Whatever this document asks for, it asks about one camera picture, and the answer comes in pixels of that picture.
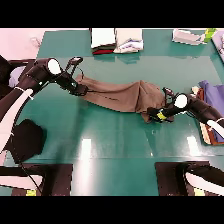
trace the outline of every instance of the yellow tag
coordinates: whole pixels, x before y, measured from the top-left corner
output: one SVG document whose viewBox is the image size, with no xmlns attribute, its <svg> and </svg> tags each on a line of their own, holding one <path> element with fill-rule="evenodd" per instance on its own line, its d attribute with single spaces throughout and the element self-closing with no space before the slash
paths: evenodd
<svg viewBox="0 0 224 224">
<path fill-rule="evenodd" d="M 162 120 L 166 119 L 166 117 L 162 114 L 162 112 L 158 113 L 157 116 Z"/>
<path fill-rule="evenodd" d="M 26 196 L 37 196 L 37 191 L 36 190 L 27 190 Z"/>
<path fill-rule="evenodd" d="M 205 192 L 203 190 L 198 189 L 198 188 L 194 188 L 194 195 L 195 196 L 205 196 Z"/>
</svg>

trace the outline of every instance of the red cloth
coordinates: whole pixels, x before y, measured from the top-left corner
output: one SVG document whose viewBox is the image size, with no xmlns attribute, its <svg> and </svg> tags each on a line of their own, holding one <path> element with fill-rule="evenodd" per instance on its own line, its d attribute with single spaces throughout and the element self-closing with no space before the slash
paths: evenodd
<svg viewBox="0 0 224 224">
<path fill-rule="evenodd" d="M 113 53 L 113 52 L 114 52 L 114 49 L 112 49 L 112 50 L 98 50 L 98 51 L 93 52 L 93 54 L 110 54 L 110 53 Z"/>
</svg>

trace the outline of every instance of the glossy green surface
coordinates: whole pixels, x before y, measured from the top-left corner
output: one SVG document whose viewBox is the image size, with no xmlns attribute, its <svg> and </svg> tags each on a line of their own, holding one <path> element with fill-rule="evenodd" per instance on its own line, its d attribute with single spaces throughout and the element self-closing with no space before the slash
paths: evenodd
<svg viewBox="0 0 224 224">
<path fill-rule="evenodd" d="M 173 43 L 172 30 L 144 30 L 143 36 L 141 53 L 92 57 L 89 31 L 46 32 L 38 58 L 56 57 L 65 68 L 70 57 L 84 56 L 80 68 L 96 80 L 142 79 L 175 92 L 190 93 L 205 79 L 223 83 L 212 42 Z M 224 147 L 205 145 L 198 122 L 186 115 L 172 124 L 146 124 L 139 114 L 96 106 L 52 84 L 28 102 L 18 123 L 25 118 L 48 133 L 42 154 L 27 162 L 73 163 L 71 195 L 158 195 L 156 161 L 209 160 L 224 169 L 223 156 L 215 156 L 224 155 Z M 12 163 L 9 154 L 5 163 Z"/>
</svg>

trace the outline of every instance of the brown pants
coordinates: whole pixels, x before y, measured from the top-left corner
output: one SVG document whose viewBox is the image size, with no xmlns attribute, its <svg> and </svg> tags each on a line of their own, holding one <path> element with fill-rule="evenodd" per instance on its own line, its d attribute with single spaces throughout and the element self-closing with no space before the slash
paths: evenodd
<svg viewBox="0 0 224 224">
<path fill-rule="evenodd" d="M 90 90 L 82 96 L 84 100 L 120 112 L 141 113 L 146 122 L 149 121 L 146 114 L 148 107 L 161 108 L 165 104 L 160 88 L 142 80 L 129 84 L 112 84 L 86 76 L 82 79 L 82 75 L 78 75 L 75 80 Z"/>
</svg>

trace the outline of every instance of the stack of folded clothes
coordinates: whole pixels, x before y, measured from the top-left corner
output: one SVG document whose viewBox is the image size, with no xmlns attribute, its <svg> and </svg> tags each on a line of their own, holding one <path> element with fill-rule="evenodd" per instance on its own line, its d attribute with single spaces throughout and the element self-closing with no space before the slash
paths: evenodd
<svg viewBox="0 0 224 224">
<path fill-rule="evenodd" d="M 197 91 L 197 97 L 216 108 L 220 114 L 224 114 L 224 85 L 211 85 L 207 80 L 199 83 L 201 88 Z M 210 130 L 208 125 L 201 125 L 202 135 L 207 144 L 223 145 L 224 139 L 215 130 Z"/>
<path fill-rule="evenodd" d="M 116 49 L 114 53 L 132 53 L 143 50 L 141 28 L 116 28 Z"/>
<path fill-rule="evenodd" d="M 90 28 L 90 33 L 94 55 L 113 53 L 116 47 L 114 28 Z"/>
</svg>

